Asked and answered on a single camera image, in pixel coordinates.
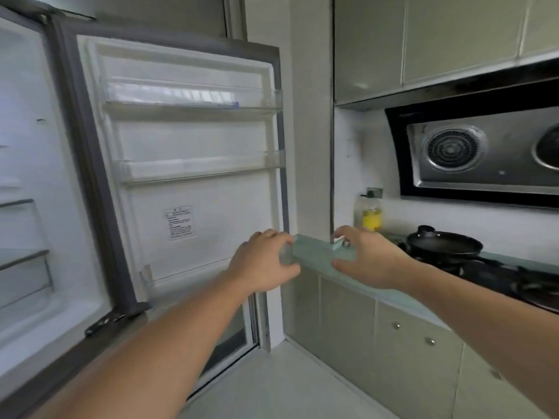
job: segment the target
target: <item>refrigerator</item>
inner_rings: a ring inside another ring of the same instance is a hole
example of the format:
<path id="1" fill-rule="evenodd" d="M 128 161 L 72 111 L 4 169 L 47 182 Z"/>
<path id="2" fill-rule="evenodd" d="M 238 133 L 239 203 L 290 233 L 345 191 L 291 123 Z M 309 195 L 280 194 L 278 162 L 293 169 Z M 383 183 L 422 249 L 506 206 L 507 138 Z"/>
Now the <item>refrigerator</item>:
<path id="1" fill-rule="evenodd" d="M 0 8 L 0 57 L 2 400 L 289 212 L 278 48 Z M 257 305 L 197 388 L 265 338 Z"/>

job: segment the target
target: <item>frying pan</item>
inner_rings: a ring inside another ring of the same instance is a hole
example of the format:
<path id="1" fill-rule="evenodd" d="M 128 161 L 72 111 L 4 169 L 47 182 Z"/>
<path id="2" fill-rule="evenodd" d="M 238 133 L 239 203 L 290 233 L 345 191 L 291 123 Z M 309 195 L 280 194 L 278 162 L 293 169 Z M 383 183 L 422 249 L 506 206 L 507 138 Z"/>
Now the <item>frying pan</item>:
<path id="1" fill-rule="evenodd" d="M 417 232 L 410 233 L 406 240 L 414 255 L 432 261 L 459 264 L 467 260 L 478 260 L 495 266 L 502 265 L 497 260 L 480 257 L 483 244 L 459 233 L 439 232 L 432 226 L 421 225 Z"/>

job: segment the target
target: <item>door hinge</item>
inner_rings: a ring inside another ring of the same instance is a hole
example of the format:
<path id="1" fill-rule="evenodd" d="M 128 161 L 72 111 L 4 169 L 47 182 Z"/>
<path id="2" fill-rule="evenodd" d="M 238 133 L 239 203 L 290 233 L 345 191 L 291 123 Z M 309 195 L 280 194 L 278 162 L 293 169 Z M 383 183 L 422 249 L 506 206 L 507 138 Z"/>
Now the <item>door hinge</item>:
<path id="1" fill-rule="evenodd" d="M 93 325 L 91 325 L 89 328 L 86 329 L 85 331 L 86 337 L 93 335 L 95 332 L 97 332 L 102 327 L 108 324 L 113 324 L 114 322 L 118 322 L 124 317 L 126 317 L 126 315 L 123 315 L 122 313 L 116 310 L 111 310 L 106 315 L 104 315 L 101 319 L 99 319 L 97 322 L 95 322 Z"/>

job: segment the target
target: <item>white sticker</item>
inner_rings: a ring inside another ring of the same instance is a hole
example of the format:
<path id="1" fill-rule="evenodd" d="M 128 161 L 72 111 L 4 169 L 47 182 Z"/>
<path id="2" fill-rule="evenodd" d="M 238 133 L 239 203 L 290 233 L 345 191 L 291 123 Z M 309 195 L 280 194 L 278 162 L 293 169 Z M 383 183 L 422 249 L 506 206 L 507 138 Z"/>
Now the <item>white sticker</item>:
<path id="1" fill-rule="evenodd" d="M 194 232 L 191 206 L 184 205 L 182 207 L 165 209 L 164 213 L 171 239 L 196 236 Z"/>

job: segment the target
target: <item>person's left arm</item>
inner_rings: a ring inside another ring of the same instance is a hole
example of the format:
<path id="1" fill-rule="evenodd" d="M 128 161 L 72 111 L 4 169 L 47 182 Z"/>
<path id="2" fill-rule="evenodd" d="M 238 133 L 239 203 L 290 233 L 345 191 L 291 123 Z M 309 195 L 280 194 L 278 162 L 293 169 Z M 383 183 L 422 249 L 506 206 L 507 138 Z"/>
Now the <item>person's left arm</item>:
<path id="1" fill-rule="evenodd" d="M 173 419 L 242 302 L 300 273 L 280 264 L 287 233 L 256 232 L 216 280 L 119 347 L 55 409 L 59 419 Z"/>

